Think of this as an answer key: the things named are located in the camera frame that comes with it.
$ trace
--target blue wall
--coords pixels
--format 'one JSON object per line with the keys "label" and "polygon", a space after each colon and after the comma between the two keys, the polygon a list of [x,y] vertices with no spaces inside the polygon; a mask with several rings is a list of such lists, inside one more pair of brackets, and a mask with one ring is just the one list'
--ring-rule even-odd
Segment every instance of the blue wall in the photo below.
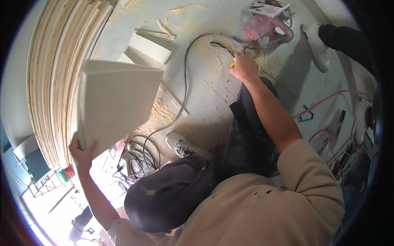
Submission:
{"label": "blue wall", "polygon": [[[8,179],[8,183],[11,189],[16,192],[18,195],[23,195],[27,190],[25,186],[28,186],[30,183],[30,176],[23,170],[27,170],[27,167],[24,162],[22,162],[22,166],[18,165],[18,161],[14,157],[14,149],[11,147],[11,144],[8,141],[7,135],[4,131],[3,124],[0,121],[0,145],[3,149],[4,155],[2,156],[2,164],[4,171],[6,172],[6,177]],[[9,174],[11,171],[17,179],[19,179],[25,186],[21,185],[12,175]]]}

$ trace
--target hand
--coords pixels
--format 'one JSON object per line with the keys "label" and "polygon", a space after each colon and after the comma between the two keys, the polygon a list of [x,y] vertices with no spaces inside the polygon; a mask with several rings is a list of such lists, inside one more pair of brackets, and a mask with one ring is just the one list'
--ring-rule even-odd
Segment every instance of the hand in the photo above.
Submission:
{"label": "hand", "polygon": [[237,79],[245,82],[257,76],[258,65],[253,58],[250,58],[248,52],[246,52],[244,56],[241,56],[241,54],[237,52],[235,56],[235,67],[231,68],[230,72]]}
{"label": "hand", "polygon": [[69,146],[69,150],[71,155],[76,160],[76,169],[78,170],[78,174],[89,174],[89,170],[92,167],[93,153],[96,150],[98,141],[93,140],[88,148],[83,151],[79,149],[78,142],[78,132],[74,133],[74,137],[72,138],[71,144]]}

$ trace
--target shoe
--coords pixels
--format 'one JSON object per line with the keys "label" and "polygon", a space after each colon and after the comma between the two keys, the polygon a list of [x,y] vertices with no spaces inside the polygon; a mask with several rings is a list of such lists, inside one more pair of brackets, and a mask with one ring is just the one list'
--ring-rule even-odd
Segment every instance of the shoe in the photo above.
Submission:
{"label": "shoe", "polygon": [[214,155],[206,149],[195,146],[184,135],[176,132],[170,132],[165,137],[167,145],[181,158],[190,154],[200,155],[208,161],[212,161]]}
{"label": "shoe", "polygon": [[319,38],[319,24],[316,22],[308,22],[301,24],[302,30],[307,36],[307,40],[312,50],[313,57],[322,72],[330,69],[330,59],[328,57],[328,47]]}

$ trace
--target worker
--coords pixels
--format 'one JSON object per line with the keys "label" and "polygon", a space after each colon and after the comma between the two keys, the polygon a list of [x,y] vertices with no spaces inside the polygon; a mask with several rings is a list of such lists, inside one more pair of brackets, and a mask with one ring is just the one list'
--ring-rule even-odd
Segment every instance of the worker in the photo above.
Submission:
{"label": "worker", "polygon": [[328,48],[332,48],[343,52],[374,74],[373,58],[369,55],[368,43],[360,31],[347,26],[320,25],[316,22],[303,23],[301,28],[322,72],[330,69]]}
{"label": "worker", "polygon": [[[324,160],[303,139],[257,63],[236,54],[231,73],[242,81],[232,105],[224,157],[167,135],[181,157],[141,178],[120,218],[89,175],[97,141],[70,144],[89,207],[116,246],[329,245],[344,215],[342,191]],[[284,187],[268,177],[277,166]],[[175,229],[172,236],[152,233]]]}

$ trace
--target left hand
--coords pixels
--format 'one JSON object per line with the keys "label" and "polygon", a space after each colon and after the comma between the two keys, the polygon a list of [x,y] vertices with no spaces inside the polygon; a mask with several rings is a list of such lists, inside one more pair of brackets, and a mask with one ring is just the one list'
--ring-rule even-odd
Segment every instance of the left hand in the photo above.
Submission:
{"label": "left hand", "polygon": [[76,160],[76,169],[78,174],[89,174],[89,170],[92,167],[93,153],[96,150],[98,141],[94,139],[88,146],[88,148],[83,151],[79,149],[78,132],[74,133],[69,150],[71,155]]}

